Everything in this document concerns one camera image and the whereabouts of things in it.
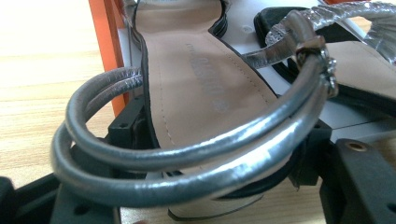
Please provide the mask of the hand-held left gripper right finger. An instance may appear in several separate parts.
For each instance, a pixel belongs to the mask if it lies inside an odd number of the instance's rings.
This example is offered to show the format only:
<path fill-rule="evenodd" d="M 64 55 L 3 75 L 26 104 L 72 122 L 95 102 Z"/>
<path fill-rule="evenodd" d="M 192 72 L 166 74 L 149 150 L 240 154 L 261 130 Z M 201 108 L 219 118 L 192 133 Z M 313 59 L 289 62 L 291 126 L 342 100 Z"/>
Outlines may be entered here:
<path fill-rule="evenodd" d="M 294 187 L 320 183 L 327 224 L 396 224 L 396 170 L 374 147 L 358 140 L 330 140 L 319 121 L 302 144 L 289 175 Z"/>

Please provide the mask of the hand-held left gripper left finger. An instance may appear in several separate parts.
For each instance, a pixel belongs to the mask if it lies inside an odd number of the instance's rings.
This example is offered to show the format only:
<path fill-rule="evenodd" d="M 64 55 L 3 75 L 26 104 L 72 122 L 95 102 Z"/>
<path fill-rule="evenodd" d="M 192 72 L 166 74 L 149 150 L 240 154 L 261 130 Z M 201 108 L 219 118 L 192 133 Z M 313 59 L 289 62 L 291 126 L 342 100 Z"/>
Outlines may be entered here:
<path fill-rule="evenodd" d="M 102 143 L 126 149 L 151 147 L 145 118 L 144 97 L 135 97 L 125 106 L 108 126 L 106 137 L 99 137 L 99 140 Z M 69 145 L 67 152 L 78 168 L 90 175 L 132 180 L 143 179 L 147 176 L 146 173 L 112 168 L 85 153 L 77 144 Z M 78 193 L 79 189 L 70 189 L 64 183 L 60 185 L 50 220 L 51 224 L 121 224 L 119 205 L 109 206 L 96 203 L 79 196 Z"/>

